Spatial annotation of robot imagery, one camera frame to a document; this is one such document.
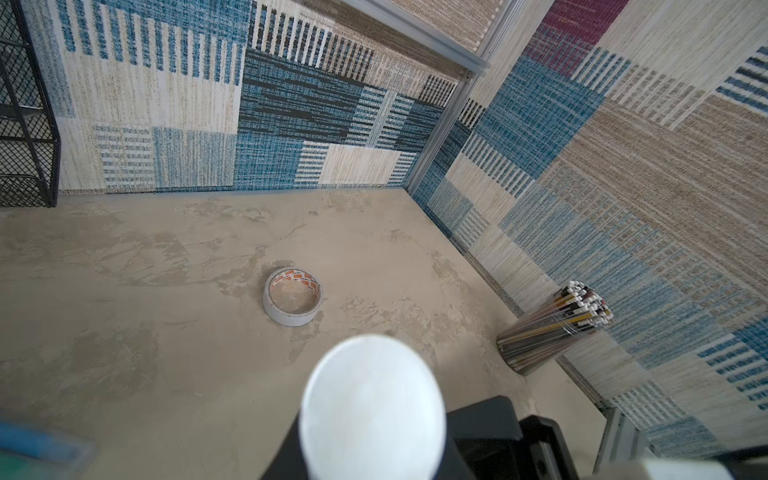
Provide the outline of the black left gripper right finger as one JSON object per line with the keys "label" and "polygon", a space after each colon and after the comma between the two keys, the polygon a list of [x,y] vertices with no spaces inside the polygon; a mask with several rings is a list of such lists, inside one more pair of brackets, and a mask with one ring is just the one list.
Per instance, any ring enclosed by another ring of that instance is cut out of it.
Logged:
{"label": "black left gripper right finger", "polygon": [[474,480],[475,476],[451,437],[446,438],[440,462],[440,480]]}

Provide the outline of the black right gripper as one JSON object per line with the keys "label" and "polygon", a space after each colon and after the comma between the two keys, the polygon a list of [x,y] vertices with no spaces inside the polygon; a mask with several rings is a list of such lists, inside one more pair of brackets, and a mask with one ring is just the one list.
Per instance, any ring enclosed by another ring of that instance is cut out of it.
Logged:
{"label": "black right gripper", "polygon": [[475,479],[577,479],[558,423],[517,418],[511,400],[495,396],[446,415],[451,437]]}

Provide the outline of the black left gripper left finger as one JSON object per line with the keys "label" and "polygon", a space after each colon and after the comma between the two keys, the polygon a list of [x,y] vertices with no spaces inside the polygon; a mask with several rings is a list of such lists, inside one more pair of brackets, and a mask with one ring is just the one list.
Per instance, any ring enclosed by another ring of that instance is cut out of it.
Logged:
{"label": "black left gripper left finger", "polygon": [[294,418],[261,480],[306,480],[306,464],[299,435],[299,415]]}

